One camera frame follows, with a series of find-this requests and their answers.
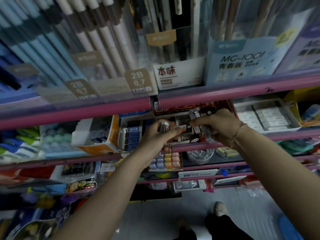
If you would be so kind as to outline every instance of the hand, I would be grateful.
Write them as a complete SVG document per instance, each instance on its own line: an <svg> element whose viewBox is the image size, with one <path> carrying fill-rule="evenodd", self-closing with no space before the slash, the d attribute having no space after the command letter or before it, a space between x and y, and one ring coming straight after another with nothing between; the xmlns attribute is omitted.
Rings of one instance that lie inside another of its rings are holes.
<svg viewBox="0 0 320 240"><path fill-rule="evenodd" d="M241 121L236 118L228 109L220 109L217 113L195 118L190 122L191 126L210 125L215 140L223 145L230 147L230 144L237 134Z"/></svg>
<svg viewBox="0 0 320 240"><path fill-rule="evenodd" d="M161 151L167 141L178 136L182 132L181 128L174 128L170 129L166 133L160 134L158 130L161 126L161 122L164 121L168 122L170 127L176 126L175 123L164 119L154 122L146 129L139 145L133 151L134 154L139 155L139 160L143 164L144 168L149 166L152 159Z"/></svg>

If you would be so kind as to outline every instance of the purple packaging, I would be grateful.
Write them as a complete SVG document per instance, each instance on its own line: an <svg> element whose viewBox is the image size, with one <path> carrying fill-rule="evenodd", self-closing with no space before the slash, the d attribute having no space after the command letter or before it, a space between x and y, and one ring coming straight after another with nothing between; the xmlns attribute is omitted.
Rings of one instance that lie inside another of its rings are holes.
<svg viewBox="0 0 320 240"><path fill-rule="evenodd" d="M320 68L320 22L304 29L275 74L315 68Z"/></svg>

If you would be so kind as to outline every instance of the yellow box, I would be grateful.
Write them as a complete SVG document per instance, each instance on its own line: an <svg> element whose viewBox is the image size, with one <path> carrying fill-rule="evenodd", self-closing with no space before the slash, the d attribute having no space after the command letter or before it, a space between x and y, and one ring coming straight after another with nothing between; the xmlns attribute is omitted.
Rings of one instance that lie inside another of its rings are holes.
<svg viewBox="0 0 320 240"><path fill-rule="evenodd" d="M316 101L320 99L320 87L300 88L291 90L283 101L297 118L302 127L320 126L320 121L302 121L299 113L298 103L303 101Z"/></svg>
<svg viewBox="0 0 320 240"><path fill-rule="evenodd" d="M119 153L117 149L118 136L120 131L119 115L112 117L111 128L108 139L102 143L95 143L89 139L90 127L93 118L81 120L75 131L72 133L71 145L89 153L90 155L103 155L109 152Z"/></svg>

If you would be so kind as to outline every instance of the black pants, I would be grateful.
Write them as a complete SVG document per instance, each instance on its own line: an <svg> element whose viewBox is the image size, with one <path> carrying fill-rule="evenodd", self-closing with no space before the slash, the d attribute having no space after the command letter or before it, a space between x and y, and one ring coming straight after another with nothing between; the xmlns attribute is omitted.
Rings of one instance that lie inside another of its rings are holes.
<svg viewBox="0 0 320 240"><path fill-rule="evenodd" d="M204 224L214 239L241 239L253 240L248 234L236 226L231 218L227 215L216 216L214 214L208 215ZM196 234L192 230L186 230L181 227L179 229L179 237L175 240L197 240Z"/></svg>

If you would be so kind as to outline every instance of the shoe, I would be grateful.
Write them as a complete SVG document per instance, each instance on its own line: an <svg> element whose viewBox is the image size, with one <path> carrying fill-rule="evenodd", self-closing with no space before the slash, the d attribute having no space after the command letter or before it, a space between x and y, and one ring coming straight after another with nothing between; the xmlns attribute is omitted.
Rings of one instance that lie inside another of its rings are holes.
<svg viewBox="0 0 320 240"><path fill-rule="evenodd" d="M213 212L216 216L228 215L227 207L224 203L217 201L214 204Z"/></svg>
<svg viewBox="0 0 320 240"><path fill-rule="evenodd" d="M177 220L177 224L180 227L184 227L187 231L191 230L186 218L184 217L180 217L178 220Z"/></svg>

